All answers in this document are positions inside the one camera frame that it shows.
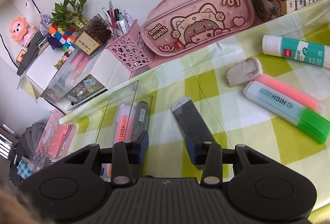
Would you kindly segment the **orange pink highlighter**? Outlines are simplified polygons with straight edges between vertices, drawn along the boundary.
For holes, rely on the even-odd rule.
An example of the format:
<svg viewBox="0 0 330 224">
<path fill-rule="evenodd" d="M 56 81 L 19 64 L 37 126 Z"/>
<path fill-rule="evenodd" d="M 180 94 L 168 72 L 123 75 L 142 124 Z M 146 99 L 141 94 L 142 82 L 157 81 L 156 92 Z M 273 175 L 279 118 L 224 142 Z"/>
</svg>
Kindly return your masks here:
<svg viewBox="0 0 330 224">
<path fill-rule="evenodd" d="M 114 144 L 131 140 L 133 121 L 135 115 L 135 106 L 121 103 L 116 118 L 116 129 Z"/>
</svg>

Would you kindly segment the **black marker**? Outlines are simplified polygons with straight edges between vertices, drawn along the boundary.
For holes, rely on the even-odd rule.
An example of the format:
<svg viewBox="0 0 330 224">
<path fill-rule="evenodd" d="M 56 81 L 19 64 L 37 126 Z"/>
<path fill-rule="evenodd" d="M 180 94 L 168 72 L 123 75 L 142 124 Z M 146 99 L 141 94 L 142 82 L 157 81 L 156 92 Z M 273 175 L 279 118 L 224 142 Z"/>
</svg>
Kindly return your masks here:
<svg viewBox="0 0 330 224">
<path fill-rule="evenodd" d="M 147 129 L 149 116 L 149 107 L 146 101 L 140 101 L 137 105 L 134 115 L 131 141 L 136 141 L 142 131 Z"/>
</svg>

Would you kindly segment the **clear plastic organizer box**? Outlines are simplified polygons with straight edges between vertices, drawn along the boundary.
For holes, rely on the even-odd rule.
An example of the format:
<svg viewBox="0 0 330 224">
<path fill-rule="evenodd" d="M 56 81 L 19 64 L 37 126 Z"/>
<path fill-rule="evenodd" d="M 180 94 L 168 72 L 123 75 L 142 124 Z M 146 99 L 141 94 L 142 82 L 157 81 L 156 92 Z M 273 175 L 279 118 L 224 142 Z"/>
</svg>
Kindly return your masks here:
<svg viewBox="0 0 330 224">
<path fill-rule="evenodd" d="M 96 138 L 100 148 L 138 142 L 139 135 L 148 131 L 152 98 L 138 80 L 112 93 Z"/>
</svg>

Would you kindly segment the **black pencil lead case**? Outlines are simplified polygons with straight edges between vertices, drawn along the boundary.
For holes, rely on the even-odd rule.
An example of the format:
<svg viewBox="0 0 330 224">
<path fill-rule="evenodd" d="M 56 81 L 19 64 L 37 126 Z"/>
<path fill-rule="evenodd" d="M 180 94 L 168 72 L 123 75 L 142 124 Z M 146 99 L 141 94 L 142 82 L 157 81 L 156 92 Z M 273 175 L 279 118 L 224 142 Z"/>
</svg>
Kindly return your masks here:
<svg viewBox="0 0 330 224">
<path fill-rule="evenodd" d="M 189 135 L 194 143 L 215 143 L 215 140 L 189 96 L 180 98 L 171 107 L 184 137 Z"/>
</svg>

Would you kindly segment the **pink box at left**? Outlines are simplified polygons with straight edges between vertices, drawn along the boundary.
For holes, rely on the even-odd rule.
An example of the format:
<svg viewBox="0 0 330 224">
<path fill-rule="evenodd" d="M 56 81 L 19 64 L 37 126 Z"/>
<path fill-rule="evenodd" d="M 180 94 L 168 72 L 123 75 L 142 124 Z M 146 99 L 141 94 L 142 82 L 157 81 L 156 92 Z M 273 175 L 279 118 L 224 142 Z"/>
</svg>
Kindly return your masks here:
<svg viewBox="0 0 330 224">
<path fill-rule="evenodd" d="M 61 125 L 59 120 L 62 117 L 64 114 L 59 110 L 51 112 L 34 152 L 34 157 L 37 157 L 38 154 L 45 154 L 46 157 L 57 158 L 60 152 L 63 152 L 62 148 L 72 125 Z"/>
</svg>

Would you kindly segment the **green checked tablecloth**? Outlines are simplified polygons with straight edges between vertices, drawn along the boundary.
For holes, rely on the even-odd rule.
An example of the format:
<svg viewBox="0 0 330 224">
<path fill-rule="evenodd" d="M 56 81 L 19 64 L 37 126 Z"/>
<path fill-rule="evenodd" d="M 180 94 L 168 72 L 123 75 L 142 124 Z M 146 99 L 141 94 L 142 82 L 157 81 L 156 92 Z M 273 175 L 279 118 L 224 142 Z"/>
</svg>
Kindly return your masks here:
<svg viewBox="0 0 330 224">
<path fill-rule="evenodd" d="M 152 95 L 149 147 L 143 173 L 154 177 L 201 177 L 184 146 L 171 112 L 189 96 L 209 130 L 225 148 L 245 144 L 304 175 L 318 198 L 312 223 L 329 219 L 329 143 L 319 144 L 280 117 L 248 100 L 243 87 L 230 87 L 226 71 L 257 57 L 263 71 L 329 104 L 329 70 L 262 52 L 265 35 L 329 44 L 329 0 L 320 0 L 276 20 L 240 32 L 157 66 L 138 77 Z"/>
</svg>

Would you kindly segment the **white drawer organizer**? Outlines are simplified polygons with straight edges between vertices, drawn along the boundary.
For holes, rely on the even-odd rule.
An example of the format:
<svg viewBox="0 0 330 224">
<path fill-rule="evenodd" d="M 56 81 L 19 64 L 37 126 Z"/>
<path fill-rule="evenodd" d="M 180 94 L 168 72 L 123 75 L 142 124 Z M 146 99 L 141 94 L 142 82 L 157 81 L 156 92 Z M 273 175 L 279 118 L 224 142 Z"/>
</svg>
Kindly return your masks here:
<svg viewBox="0 0 330 224">
<path fill-rule="evenodd" d="M 130 75 L 108 49 L 89 58 L 80 50 L 66 56 L 64 51 L 48 46 L 23 72 L 17 87 L 35 102 L 44 99 L 67 113 Z"/>
</svg>

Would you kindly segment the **dirty white eraser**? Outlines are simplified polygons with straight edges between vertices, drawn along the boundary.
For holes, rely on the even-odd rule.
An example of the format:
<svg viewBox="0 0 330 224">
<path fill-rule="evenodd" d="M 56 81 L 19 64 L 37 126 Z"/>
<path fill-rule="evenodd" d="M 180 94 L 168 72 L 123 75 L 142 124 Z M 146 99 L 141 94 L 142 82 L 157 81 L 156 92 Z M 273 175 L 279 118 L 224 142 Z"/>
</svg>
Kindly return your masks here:
<svg viewBox="0 0 330 224">
<path fill-rule="evenodd" d="M 263 74 L 261 62 L 256 58 L 247 58 L 236 63 L 226 72 L 226 79 L 230 87 L 247 83 Z"/>
</svg>

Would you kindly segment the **clear upper drawer box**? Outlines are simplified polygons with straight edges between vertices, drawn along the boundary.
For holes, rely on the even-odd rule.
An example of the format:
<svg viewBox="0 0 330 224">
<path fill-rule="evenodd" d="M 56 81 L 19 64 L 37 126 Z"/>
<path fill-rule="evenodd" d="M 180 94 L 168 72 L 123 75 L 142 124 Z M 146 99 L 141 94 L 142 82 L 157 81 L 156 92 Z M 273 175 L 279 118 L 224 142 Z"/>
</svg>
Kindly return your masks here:
<svg viewBox="0 0 330 224">
<path fill-rule="evenodd" d="M 96 67 L 96 63 L 101 55 L 102 53 L 98 53 L 90 58 L 80 50 L 73 51 L 71 56 L 55 74 L 55 77 L 53 77 L 47 89 L 44 91 L 43 96 L 49 98 L 53 102 L 64 98 L 64 95 L 77 83 L 89 74 L 93 75 L 92 69 Z"/>
</svg>

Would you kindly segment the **green highlighter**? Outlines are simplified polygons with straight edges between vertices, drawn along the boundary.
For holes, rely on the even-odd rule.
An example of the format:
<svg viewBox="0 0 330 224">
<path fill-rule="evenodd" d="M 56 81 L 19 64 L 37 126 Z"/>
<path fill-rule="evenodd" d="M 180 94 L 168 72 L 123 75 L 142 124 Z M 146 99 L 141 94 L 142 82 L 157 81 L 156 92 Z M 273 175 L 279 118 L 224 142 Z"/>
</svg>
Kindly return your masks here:
<svg viewBox="0 0 330 224">
<path fill-rule="evenodd" d="M 249 100 L 288 121 L 316 142 L 326 142 L 329 121 L 308 107 L 258 81 L 249 82 L 243 93 Z"/>
</svg>

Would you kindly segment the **colourful rubik cube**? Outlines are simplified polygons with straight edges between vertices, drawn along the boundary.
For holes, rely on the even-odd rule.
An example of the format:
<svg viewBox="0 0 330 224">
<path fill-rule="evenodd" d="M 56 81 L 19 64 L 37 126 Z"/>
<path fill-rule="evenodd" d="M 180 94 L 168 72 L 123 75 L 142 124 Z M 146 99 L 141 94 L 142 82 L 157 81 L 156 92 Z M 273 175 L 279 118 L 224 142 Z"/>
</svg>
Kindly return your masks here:
<svg viewBox="0 0 330 224">
<path fill-rule="evenodd" d="M 63 51 L 73 51 L 75 49 L 74 42 L 78 37 L 78 32 L 73 28 L 63 31 L 62 28 L 56 26 L 55 24 L 51 24 L 48 32 L 50 33 L 48 43 L 53 50 L 62 49 Z"/>
</svg>

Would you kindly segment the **pink cat pencil case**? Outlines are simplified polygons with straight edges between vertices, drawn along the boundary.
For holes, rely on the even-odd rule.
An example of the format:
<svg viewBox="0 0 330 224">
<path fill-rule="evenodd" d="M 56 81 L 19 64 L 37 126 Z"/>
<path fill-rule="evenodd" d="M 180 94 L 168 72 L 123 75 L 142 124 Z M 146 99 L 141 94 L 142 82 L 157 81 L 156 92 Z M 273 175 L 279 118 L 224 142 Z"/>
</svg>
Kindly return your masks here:
<svg viewBox="0 0 330 224">
<path fill-rule="evenodd" d="M 170 57 L 249 28 L 254 19 L 251 0 L 162 0 L 140 34 L 155 54 Z"/>
</svg>

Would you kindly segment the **red pen in holder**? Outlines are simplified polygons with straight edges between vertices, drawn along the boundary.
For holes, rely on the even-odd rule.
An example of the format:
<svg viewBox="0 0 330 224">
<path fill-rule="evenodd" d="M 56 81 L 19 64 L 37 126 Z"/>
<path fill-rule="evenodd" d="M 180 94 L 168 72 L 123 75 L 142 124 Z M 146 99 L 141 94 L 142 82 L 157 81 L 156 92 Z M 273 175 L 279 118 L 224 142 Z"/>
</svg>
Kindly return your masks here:
<svg viewBox="0 0 330 224">
<path fill-rule="evenodd" d="M 108 7 L 109 7 L 109 15 L 111 18 L 111 26 L 112 26 L 112 32 L 114 35 L 114 38 L 118 37 L 117 31 L 116 31 L 116 20 L 115 20 L 115 15 L 114 15 L 114 10 L 112 7 L 112 1 L 108 2 Z"/>
</svg>

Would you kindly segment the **lucky bamboo plant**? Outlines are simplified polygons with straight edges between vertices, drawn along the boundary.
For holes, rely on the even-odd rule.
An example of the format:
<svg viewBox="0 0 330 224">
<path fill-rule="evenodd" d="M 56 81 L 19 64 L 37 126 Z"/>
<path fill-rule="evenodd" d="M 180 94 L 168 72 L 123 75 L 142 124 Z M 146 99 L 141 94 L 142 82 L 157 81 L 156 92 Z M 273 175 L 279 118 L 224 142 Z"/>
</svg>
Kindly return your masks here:
<svg viewBox="0 0 330 224">
<path fill-rule="evenodd" d="M 87 0 L 62 0 L 61 3 L 55 3 L 51 22 L 63 31 L 72 28 L 79 32 L 88 24 L 88 20 L 83 15 L 86 2 Z"/>
</svg>

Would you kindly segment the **orange lion plush toy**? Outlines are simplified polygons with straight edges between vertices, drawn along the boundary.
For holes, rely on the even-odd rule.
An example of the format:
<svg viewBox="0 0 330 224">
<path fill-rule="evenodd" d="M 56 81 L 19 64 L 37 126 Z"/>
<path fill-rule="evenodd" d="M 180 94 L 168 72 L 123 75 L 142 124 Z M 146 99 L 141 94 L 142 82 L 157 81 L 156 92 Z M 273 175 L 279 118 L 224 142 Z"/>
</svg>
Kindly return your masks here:
<svg viewBox="0 0 330 224">
<path fill-rule="evenodd" d="M 28 48 L 32 38 L 38 32 L 34 25 L 29 25 L 24 17 L 17 17 L 11 21 L 11 27 L 9 29 L 11 38 L 24 48 Z"/>
</svg>

